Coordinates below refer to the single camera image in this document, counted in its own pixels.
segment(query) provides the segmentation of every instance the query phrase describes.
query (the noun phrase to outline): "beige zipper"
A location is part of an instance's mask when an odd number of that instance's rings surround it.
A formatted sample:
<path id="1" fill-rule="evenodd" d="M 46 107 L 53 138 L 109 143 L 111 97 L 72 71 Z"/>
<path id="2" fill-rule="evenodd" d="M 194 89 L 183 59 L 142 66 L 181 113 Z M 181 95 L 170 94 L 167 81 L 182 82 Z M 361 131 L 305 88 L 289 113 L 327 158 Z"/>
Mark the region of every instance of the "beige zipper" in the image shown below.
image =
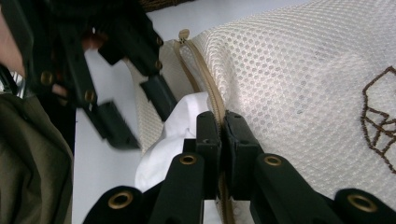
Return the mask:
<path id="1" fill-rule="evenodd" d="M 209 69 L 207 68 L 204 58 L 202 57 L 198 48 L 196 48 L 195 45 L 192 43 L 192 41 L 187 40 L 187 38 L 189 37 L 189 33 L 190 32 L 188 30 L 180 31 L 179 42 L 178 42 L 179 45 L 178 45 L 178 48 L 175 48 L 175 50 L 178 50 L 178 52 L 176 52 L 176 54 L 180 55 L 179 49 L 180 49 L 181 45 L 185 45 L 191 50 L 193 58 L 195 60 L 195 63 L 200 71 L 200 74 L 202 74 L 202 77 L 203 77 L 203 80 L 204 80 L 204 83 L 205 83 L 205 86 L 207 89 L 207 93 L 209 95 L 210 103 L 212 104 L 213 114 L 215 115 L 215 120 L 218 125 L 219 135 L 221 135 L 221 133 L 220 133 L 221 126 L 223 125 L 223 118 L 225 117 L 224 102 L 222 101 L 221 95 L 219 93 L 219 89 L 215 83 L 215 80 L 211 76 Z M 180 59 L 180 62 L 182 63 L 183 69 L 186 68 L 188 70 L 188 68 L 181 56 L 179 59 Z M 188 70 L 188 72 L 186 72 L 186 74 L 187 74 L 187 76 L 192 76 L 189 70 Z M 224 173 L 220 174 L 219 193 L 220 193 L 219 210 L 221 213 L 222 223 L 234 224 L 235 221 L 233 218 L 233 204 L 232 204 L 231 200 L 229 200 L 229 193 L 227 190 Z"/>

